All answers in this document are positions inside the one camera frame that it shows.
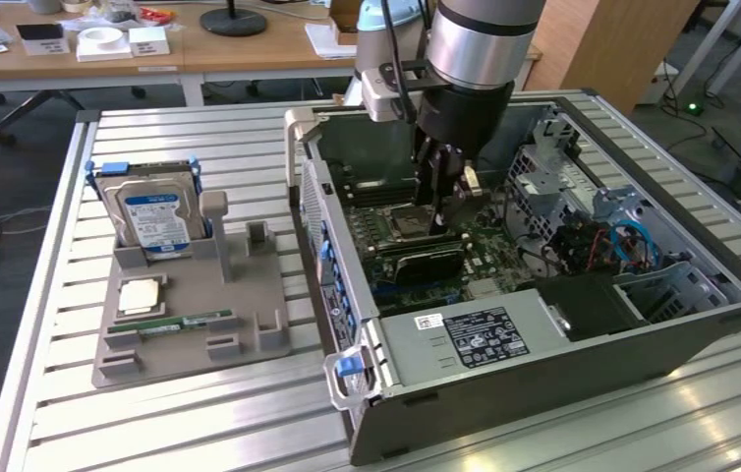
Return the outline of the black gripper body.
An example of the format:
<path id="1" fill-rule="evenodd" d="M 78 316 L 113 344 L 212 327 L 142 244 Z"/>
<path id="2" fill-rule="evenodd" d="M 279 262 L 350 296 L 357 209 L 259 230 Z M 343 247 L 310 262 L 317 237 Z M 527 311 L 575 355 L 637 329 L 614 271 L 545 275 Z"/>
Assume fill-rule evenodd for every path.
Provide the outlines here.
<path id="1" fill-rule="evenodd" d="M 482 150 L 498 128 L 515 82 L 475 90 L 449 86 L 422 93 L 417 127 L 434 141 L 461 150 Z"/>

